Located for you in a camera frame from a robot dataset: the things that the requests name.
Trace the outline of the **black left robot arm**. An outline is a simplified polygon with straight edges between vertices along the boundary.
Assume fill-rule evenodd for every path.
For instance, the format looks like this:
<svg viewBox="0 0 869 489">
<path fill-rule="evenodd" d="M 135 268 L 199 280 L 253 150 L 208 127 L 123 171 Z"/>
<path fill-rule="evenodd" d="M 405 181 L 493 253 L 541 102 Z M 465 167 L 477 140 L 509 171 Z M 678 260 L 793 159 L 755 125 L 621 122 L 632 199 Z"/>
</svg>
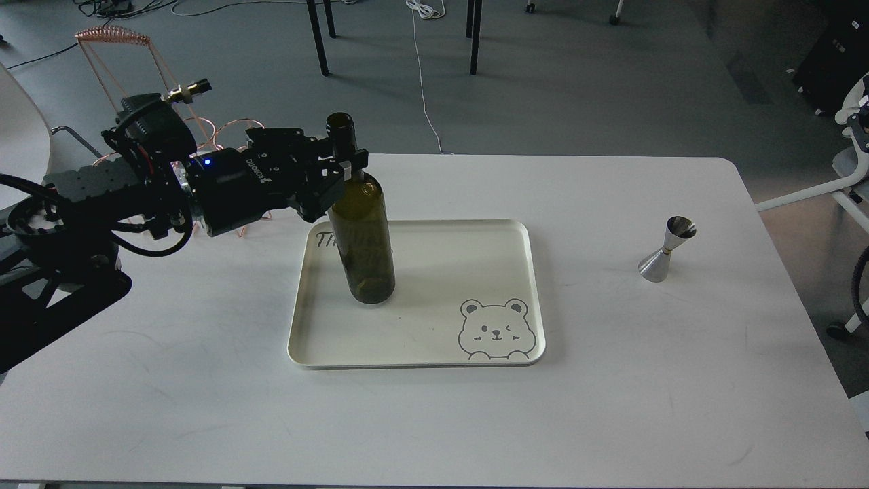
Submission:
<svg viewBox="0 0 869 489">
<path fill-rule="evenodd" d="M 242 151 L 200 155 L 173 106 L 210 89 L 201 79 L 122 99 L 117 123 L 102 133 L 116 159 L 41 183 L 2 176 L 26 194 L 2 211 L 2 372 L 130 291 L 120 249 L 165 257 L 187 244 L 195 223 L 219 236 L 276 209 L 314 223 L 344 197 L 351 171 L 367 167 L 345 113 L 328 117 L 323 139 L 254 128 Z"/>
</svg>

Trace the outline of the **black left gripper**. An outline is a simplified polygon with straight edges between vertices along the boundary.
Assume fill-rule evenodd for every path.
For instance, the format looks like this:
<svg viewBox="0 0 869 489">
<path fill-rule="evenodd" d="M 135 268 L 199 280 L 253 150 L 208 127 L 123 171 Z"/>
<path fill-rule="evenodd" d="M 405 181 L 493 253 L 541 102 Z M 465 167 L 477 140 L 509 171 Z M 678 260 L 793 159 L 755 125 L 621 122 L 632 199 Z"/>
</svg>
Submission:
<svg viewBox="0 0 869 489">
<path fill-rule="evenodd" d="M 302 129 L 252 128 L 246 134 L 244 151 L 205 153 L 183 165 L 193 214 L 209 236 L 289 207 L 314 223 L 344 197 L 344 181 L 369 161 L 367 151 L 335 157 L 331 139 L 309 137 Z"/>
</svg>

